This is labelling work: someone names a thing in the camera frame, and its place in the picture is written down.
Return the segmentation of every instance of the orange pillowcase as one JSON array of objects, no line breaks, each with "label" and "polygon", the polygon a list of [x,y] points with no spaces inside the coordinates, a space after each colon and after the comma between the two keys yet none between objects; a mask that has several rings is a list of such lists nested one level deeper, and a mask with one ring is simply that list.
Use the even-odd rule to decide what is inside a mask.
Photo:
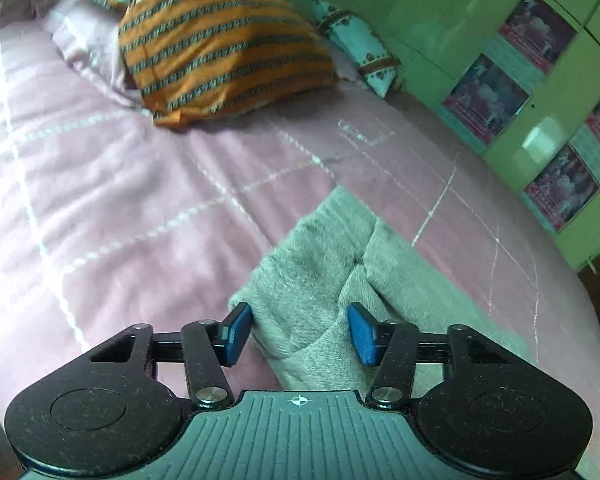
[{"label": "orange pillowcase", "polygon": [[155,123],[235,115],[337,80],[314,30],[285,0],[142,0],[120,48]]}]

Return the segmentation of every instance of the pink blanket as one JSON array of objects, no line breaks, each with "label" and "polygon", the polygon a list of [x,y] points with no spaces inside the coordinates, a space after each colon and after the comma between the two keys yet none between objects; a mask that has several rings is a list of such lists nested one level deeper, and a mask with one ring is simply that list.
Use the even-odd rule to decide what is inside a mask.
[{"label": "pink blanket", "polygon": [[[130,324],[223,318],[339,183],[585,399],[600,467],[589,298],[517,197],[429,112],[342,84],[177,135],[69,70],[28,12],[0,11],[0,416]],[[277,386],[251,344],[226,374],[236,391]],[[186,395],[182,370],[160,378]]]}]

